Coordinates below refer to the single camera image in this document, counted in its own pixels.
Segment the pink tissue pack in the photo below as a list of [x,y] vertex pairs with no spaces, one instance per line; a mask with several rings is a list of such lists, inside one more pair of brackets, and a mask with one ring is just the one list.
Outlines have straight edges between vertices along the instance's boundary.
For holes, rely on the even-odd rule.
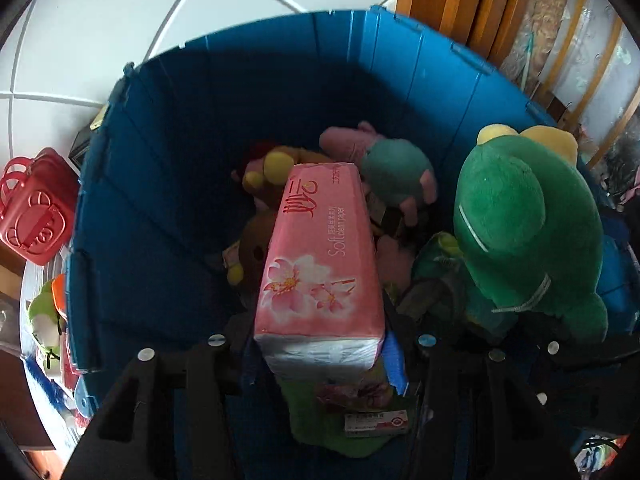
[[259,287],[254,339],[286,380],[356,382],[385,337],[358,168],[297,165],[284,187]]

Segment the blue plastic crate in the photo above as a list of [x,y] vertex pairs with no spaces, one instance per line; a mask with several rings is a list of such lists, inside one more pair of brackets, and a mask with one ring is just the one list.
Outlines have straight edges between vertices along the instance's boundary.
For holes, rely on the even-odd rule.
[[433,226],[450,226],[474,133],[552,124],[477,54],[382,9],[270,18],[125,68],[82,167],[68,264],[81,411],[141,349],[189,349],[254,304],[222,263],[254,211],[242,175],[270,148],[316,148],[324,128],[362,118],[431,159]]

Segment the green white plush toy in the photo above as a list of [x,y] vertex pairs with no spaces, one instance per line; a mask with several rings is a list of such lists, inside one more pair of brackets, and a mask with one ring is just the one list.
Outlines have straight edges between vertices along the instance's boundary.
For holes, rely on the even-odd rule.
[[47,378],[60,378],[62,321],[56,310],[52,280],[45,282],[40,293],[27,308],[30,333],[37,345],[37,363]]

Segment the orange pouch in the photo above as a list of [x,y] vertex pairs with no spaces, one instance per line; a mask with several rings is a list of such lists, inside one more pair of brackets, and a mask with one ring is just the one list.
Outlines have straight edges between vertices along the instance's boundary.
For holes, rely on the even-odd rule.
[[66,291],[65,291],[65,274],[62,273],[54,278],[51,282],[51,294],[54,307],[58,315],[65,321],[68,321],[66,311]]

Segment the green frog plush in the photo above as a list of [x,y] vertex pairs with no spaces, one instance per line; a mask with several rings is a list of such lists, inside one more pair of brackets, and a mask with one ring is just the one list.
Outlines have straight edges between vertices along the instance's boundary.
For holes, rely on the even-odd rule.
[[574,341],[600,344],[603,228],[577,161],[567,131],[484,127],[459,174],[454,230],[492,314],[554,316]]

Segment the teal pink plush toy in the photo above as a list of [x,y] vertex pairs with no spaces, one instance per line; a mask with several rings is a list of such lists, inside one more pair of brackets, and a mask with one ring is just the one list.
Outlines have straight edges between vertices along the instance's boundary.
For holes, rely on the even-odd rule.
[[386,138],[360,122],[356,129],[327,128],[319,144],[337,162],[356,165],[370,191],[385,205],[398,207],[407,226],[416,226],[420,206],[437,198],[432,163],[406,139]]

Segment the red bear suitcase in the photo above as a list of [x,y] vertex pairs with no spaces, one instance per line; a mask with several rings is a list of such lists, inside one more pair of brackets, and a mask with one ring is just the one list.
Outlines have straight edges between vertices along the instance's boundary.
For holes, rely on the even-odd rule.
[[78,175],[53,148],[15,157],[1,175],[1,240],[43,266],[70,241],[80,190]]

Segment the black gift box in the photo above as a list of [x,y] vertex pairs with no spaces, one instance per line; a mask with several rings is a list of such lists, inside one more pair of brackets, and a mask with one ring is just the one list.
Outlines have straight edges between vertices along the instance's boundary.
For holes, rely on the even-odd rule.
[[81,171],[82,166],[84,166],[91,141],[98,134],[109,107],[110,104],[104,104],[99,110],[99,113],[93,117],[93,120],[85,125],[85,127],[82,127],[73,140],[68,159],[78,171]]

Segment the wooden slat screen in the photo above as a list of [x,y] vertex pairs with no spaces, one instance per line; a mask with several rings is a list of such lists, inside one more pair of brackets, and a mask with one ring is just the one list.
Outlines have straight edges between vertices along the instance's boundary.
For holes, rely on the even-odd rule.
[[639,123],[639,41],[615,0],[396,0],[401,14],[499,67],[603,168]]

